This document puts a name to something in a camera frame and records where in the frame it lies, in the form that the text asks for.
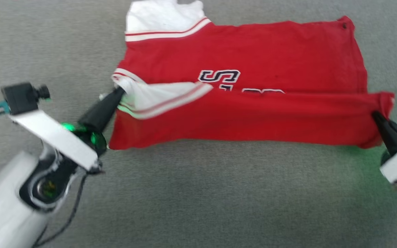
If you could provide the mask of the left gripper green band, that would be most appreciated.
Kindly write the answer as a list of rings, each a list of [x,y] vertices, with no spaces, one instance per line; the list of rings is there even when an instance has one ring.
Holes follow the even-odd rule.
[[[125,94],[126,91],[118,87],[85,112],[78,119],[78,124],[62,122],[61,125],[101,157],[107,151],[106,139],[101,132],[104,132]]]

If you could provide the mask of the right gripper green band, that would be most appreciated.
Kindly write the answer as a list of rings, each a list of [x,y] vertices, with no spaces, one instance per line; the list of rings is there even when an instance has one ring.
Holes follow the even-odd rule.
[[[383,167],[397,153],[397,123],[386,118],[380,112],[373,112],[372,118],[387,149],[382,153],[380,159],[380,166]]]

